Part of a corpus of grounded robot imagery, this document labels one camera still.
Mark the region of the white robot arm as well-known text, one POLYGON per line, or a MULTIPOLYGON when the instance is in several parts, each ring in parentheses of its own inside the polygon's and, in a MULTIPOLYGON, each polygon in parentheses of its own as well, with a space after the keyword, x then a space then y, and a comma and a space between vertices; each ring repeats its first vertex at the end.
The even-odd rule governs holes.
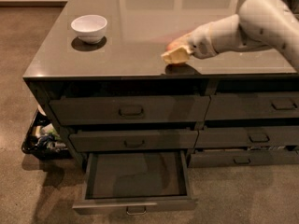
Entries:
POLYGON ((192 56, 208 59, 227 51, 270 48, 297 68, 299 21, 281 0, 245 0, 234 15, 200 25, 172 41, 162 59, 168 64, 180 64, 192 56))

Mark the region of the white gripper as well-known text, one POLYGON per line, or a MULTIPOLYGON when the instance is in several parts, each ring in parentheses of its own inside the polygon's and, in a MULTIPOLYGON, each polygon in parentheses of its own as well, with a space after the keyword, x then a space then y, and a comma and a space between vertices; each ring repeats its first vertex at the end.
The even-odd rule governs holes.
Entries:
POLYGON ((161 55, 163 61, 167 64, 180 64, 186 63, 192 55, 198 59, 216 56, 218 52, 213 47, 211 37, 212 25, 210 22, 197 27, 187 39, 189 46, 182 45, 166 51, 161 55))

